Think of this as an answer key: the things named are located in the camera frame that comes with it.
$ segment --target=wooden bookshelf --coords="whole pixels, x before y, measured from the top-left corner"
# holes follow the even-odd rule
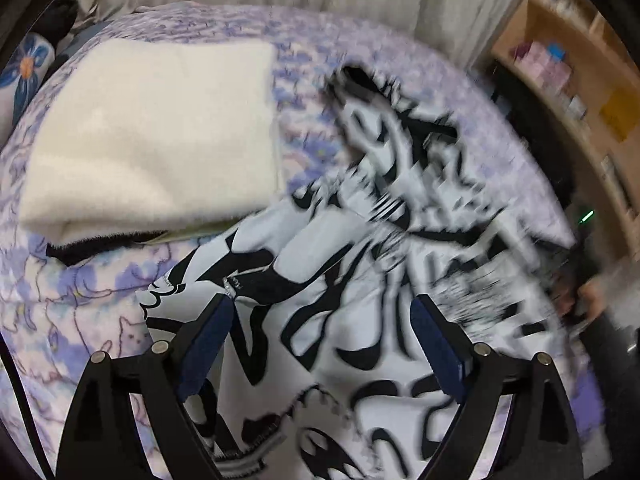
[[[597,209],[614,256],[640,258],[640,217],[626,206],[620,182],[633,208],[640,210],[640,124],[621,140],[603,120],[600,110],[614,92],[632,96],[640,108],[640,72],[612,28],[589,0],[572,0],[571,13],[561,13],[551,0],[523,0],[498,38],[492,54],[548,108],[564,134],[576,182],[586,190]],[[518,44],[537,41],[558,44],[564,62],[573,70],[566,93],[577,94],[587,107],[583,120],[563,110],[556,96],[548,94],[519,69],[510,51]],[[609,156],[618,169],[618,179],[603,167]]]

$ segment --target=bed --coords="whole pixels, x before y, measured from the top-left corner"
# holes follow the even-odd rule
[[[89,355],[126,356],[150,343],[134,291],[148,286],[210,237],[120,249],[73,267],[45,256],[46,242],[17,225],[20,191],[38,128],[80,60],[107,38],[207,43],[264,38],[275,44],[282,167],[289,189],[349,161],[320,89],[348,60],[398,76],[407,94],[437,92],[488,187],[510,202],[534,232],[570,244],[571,231],[552,189],[504,118],[462,72],[426,46],[363,20],[286,7],[169,4],[124,16],[88,41],[40,89],[0,153],[0,328],[30,396],[43,445],[55,462],[69,403]],[[167,477],[145,411],[133,397],[143,446],[155,474]],[[15,397],[0,374],[0,416],[32,464]]]

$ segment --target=black and white graphic shirt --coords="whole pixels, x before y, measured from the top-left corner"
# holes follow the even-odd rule
[[[457,409],[409,323],[418,294],[472,341],[549,352],[562,372],[533,244],[468,172],[453,118],[393,82],[378,88],[386,99],[354,95],[339,74],[329,84],[357,165],[249,216],[138,293],[154,339],[217,293],[234,300],[223,358],[186,403],[227,478],[416,478]]]

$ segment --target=white fluffy cloth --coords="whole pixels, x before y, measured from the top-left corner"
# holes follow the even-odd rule
[[[65,245],[264,208],[280,188],[275,56],[261,41],[96,46],[42,122],[21,225]]]

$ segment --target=green light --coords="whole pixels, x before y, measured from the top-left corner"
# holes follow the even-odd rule
[[[580,223],[581,224],[585,223],[589,218],[593,216],[593,213],[594,213],[594,210],[592,209],[585,216],[582,217],[582,220],[580,220]]]

